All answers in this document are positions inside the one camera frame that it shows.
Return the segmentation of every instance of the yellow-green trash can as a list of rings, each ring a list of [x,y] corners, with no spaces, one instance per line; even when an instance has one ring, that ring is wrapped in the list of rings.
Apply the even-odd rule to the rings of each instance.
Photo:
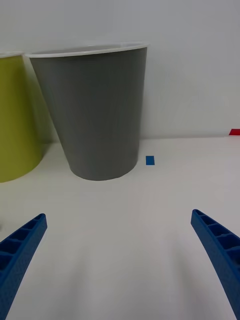
[[[0,53],[0,183],[25,175],[41,159],[22,54]]]

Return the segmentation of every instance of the white wall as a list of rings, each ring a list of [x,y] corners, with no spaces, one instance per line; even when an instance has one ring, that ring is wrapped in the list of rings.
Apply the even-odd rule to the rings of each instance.
[[[240,127],[239,16],[239,0],[1,0],[0,50],[147,41],[142,136],[227,135]]]

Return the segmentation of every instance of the gray trash can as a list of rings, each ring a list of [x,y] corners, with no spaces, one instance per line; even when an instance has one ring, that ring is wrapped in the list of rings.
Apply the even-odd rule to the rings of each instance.
[[[108,180],[136,165],[146,55],[143,43],[26,54],[75,175]]]

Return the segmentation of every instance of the trash can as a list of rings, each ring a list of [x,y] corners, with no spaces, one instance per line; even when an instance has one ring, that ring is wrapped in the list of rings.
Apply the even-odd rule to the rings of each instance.
[[[25,175],[41,159],[23,57],[0,53],[0,182]]]
[[[108,180],[136,165],[146,55],[144,43],[26,54],[75,175]]]

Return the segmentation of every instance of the white table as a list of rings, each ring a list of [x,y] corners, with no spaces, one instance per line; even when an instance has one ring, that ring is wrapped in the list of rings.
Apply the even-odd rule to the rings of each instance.
[[[51,145],[0,184],[1,240],[41,212],[48,223],[7,319],[234,320],[190,220],[198,208],[240,235],[239,207],[237,137],[143,140],[109,181],[75,176]]]

